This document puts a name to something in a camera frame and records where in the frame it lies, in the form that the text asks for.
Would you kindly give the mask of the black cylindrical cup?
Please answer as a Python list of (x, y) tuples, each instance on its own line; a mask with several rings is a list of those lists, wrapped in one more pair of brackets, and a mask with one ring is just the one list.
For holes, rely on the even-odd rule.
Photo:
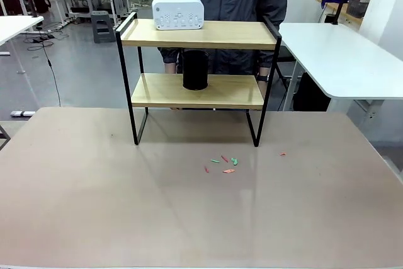
[(208, 54), (202, 50), (185, 50), (182, 54), (183, 87), (200, 91), (208, 86)]

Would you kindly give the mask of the white side table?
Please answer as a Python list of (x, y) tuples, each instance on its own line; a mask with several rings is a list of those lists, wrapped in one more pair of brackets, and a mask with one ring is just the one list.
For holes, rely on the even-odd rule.
[(11, 55), (15, 57), (19, 65), (18, 74), (24, 74), (25, 70), (18, 57), (13, 38), (42, 21), (43, 16), (0, 16), (0, 46), (5, 43), (8, 45)]

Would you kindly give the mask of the wooden shelf black metal frame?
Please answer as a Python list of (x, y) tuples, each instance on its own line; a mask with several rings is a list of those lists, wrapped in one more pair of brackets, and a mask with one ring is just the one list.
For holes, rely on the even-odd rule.
[[(148, 113), (141, 124), (135, 123), (134, 108), (206, 108), (244, 110), (254, 146), (259, 146), (270, 97), (270, 89), (262, 94), (253, 76), (211, 75), (207, 88), (187, 91), (179, 83), (179, 75), (148, 74), (144, 71), (142, 47), (181, 49), (268, 50), (276, 64), (282, 37), (271, 21), (262, 22), (206, 21), (198, 30), (158, 30), (153, 20), (139, 19), (132, 13), (116, 29), (116, 44), (125, 87), (133, 142), (141, 140)], [(136, 47), (140, 79), (130, 89), (124, 47)]]

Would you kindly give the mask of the black backpack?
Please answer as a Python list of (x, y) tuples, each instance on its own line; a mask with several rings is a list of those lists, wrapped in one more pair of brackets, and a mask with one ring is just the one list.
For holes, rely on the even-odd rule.
[(43, 14), (49, 11), (51, 3), (49, 0), (33, 0), (37, 13)]

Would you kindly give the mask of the black box under table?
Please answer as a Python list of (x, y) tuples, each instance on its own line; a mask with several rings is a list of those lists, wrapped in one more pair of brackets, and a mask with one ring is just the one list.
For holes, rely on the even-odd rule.
[(326, 112), (331, 99), (326, 96), (307, 72), (302, 74), (298, 90), (293, 96), (293, 110), (297, 112)]

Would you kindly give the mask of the large white table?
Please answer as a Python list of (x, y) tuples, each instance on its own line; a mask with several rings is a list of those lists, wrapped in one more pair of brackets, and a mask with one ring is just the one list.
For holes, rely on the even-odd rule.
[(403, 100), (403, 61), (347, 26), (283, 23), (280, 34), (296, 60), (283, 110), (301, 70), (331, 99), (329, 112), (347, 113), (354, 100)]

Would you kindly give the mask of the wooden background table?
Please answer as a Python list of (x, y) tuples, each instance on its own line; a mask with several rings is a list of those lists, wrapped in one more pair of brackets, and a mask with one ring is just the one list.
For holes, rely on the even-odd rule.
[[(337, 3), (326, 3), (319, 15), (319, 23), (325, 22), (325, 18), (327, 15), (336, 14), (337, 9), (338, 9)], [(347, 13), (347, 4), (343, 4), (343, 7), (341, 9), (341, 12), (340, 12), (340, 15), (338, 18), (338, 23), (359, 29), (362, 24), (362, 21), (363, 21), (363, 18), (356, 18), (356, 17), (348, 14)]]

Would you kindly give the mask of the white sound machine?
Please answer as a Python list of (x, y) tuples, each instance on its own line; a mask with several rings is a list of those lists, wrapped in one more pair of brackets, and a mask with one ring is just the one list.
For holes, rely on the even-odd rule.
[(196, 30), (204, 24), (201, 0), (153, 0), (152, 15), (157, 30)]

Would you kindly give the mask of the grey step stool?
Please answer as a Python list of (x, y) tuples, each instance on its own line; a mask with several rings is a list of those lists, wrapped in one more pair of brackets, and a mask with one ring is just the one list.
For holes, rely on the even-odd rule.
[(91, 25), (94, 43), (116, 41), (115, 31), (107, 11), (92, 11)]

